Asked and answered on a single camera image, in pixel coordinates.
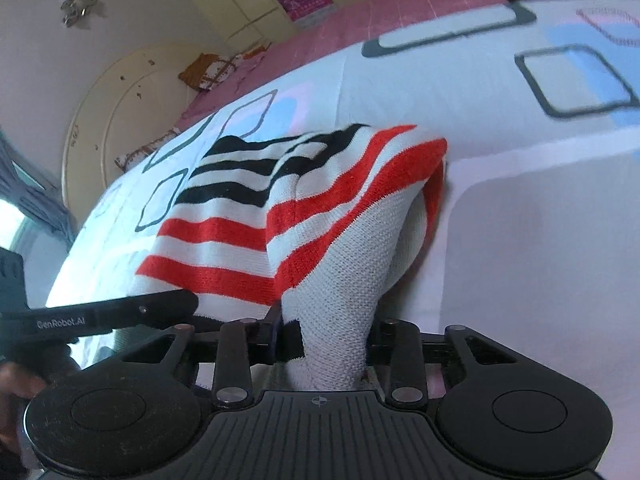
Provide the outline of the person's left hand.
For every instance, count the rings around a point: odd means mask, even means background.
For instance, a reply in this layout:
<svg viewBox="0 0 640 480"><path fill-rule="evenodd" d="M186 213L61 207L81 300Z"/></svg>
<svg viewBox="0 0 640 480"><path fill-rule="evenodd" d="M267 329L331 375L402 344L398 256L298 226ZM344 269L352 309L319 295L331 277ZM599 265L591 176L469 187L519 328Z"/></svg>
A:
<svg viewBox="0 0 640 480"><path fill-rule="evenodd" d="M1 447L13 454L20 452L17 437L18 407L47 387L39 376L20 364L4 362L0 373L0 430Z"/></svg>

